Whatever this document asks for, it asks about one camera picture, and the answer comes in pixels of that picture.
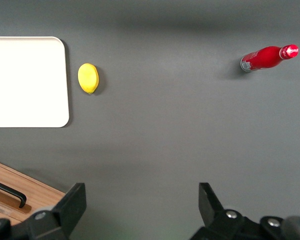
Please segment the black handle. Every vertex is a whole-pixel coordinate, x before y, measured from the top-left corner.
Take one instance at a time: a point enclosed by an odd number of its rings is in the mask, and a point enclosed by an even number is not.
[[[19,206],[20,209],[26,205],[27,197],[22,192],[19,192],[19,191],[15,190],[11,187],[8,187],[8,186],[6,186],[2,183],[0,183],[0,190],[3,190],[6,193],[11,194],[11,195],[19,198],[20,201],[21,201],[20,206]]]

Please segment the white cutting board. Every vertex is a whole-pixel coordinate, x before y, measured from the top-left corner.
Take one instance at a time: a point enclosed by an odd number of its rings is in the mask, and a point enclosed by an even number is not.
[[[61,40],[0,37],[0,128],[59,128],[68,120]]]

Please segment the lemon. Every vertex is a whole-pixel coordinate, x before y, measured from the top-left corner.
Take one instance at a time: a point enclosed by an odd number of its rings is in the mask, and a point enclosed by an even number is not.
[[[99,74],[97,68],[85,63],[78,70],[78,80],[81,88],[88,94],[92,94],[99,84]]]

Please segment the gray surface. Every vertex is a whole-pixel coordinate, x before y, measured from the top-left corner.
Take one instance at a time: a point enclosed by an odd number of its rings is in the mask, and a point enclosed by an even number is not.
[[[300,0],[0,1],[0,36],[67,46],[68,125],[0,128],[0,162],[62,191],[86,183],[72,239],[186,240],[202,225],[199,182],[254,221],[300,215],[300,53],[238,67],[300,48]]]

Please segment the wooden cutting board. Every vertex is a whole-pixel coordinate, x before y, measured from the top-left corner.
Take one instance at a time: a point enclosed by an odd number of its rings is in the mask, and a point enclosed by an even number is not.
[[[0,164],[0,183],[23,193],[27,200],[19,208],[20,200],[0,190],[0,218],[8,218],[12,225],[18,224],[35,210],[56,205],[65,195],[40,181]]]

